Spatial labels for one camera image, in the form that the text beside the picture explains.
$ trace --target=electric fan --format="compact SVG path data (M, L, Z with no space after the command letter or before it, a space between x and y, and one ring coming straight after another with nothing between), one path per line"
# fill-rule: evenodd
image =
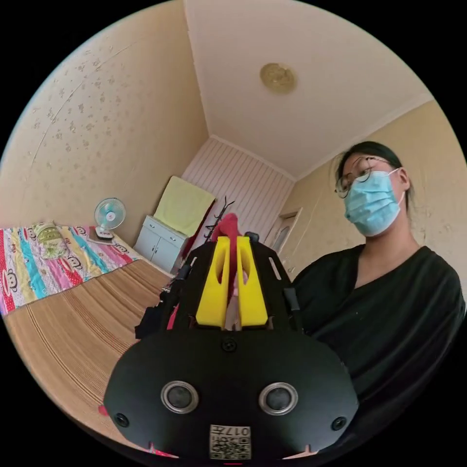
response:
M113 233L125 219L125 206L117 198L106 198L96 207L94 218L96 219L96 235L103 240L111 240Z

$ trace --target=door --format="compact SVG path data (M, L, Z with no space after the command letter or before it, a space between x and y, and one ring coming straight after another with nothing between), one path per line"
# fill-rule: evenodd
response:
M151 258L151 263L170 273L179 255L180 248L161 238Z
M272 248L276 253L279 253L283 247L285 241L287 240L290 229L295 222L296 214L288 216L286 218L278 218L275 225L273 226L274 230L271 230L270 236L268 236L269 247Z
M141 256L144 256L144 258L151 260L160 239L161 238L152 230L149 230L147 227L143 227L134 249Z

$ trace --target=floral wallpaper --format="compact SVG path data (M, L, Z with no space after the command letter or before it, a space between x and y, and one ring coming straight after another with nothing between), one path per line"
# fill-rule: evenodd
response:
M131 15L31 99L1 161L0 227L90 224L100 200L118 197L127 213L117 233L133 244L207 138L182 0Z

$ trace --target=face mask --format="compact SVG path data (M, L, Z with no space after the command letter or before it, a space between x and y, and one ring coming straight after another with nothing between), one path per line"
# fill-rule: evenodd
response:
M357 178L352 184L349 194L344 199L345 217L355 225L365 237L372 237L384 232L395 221L400 212L390 173L375 171L367 180Z

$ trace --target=door frame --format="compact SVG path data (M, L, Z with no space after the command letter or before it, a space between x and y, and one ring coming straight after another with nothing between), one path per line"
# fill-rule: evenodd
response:
M277 216L276 220L274 221L274 223L273 223L273 225L271 227L271 230L269 231L269 233L268 233L268 235L266 237L266 240L265 240L265 245L267 247L269 247L269 248L272 248L272 245L274 245L274 242L276 241L276 239L277 239L277 237L278 237L278 235L280 233L280 228L281 228L282 222L284 222L286 219L290 219L291 217L295 217L289 231L287 232L286 237L284 238L284 241L282 242L281 247L279 248L279 251L277 251L278 256L282 252L282 248L284 247L284 245L287 243L288 238L290 236L290 233L292 232L293 228L297 224L297 220L300 217L300 214L302 213L302 210L303 210L303 208L299 208L297 210L287 211L284 214L279 214Z

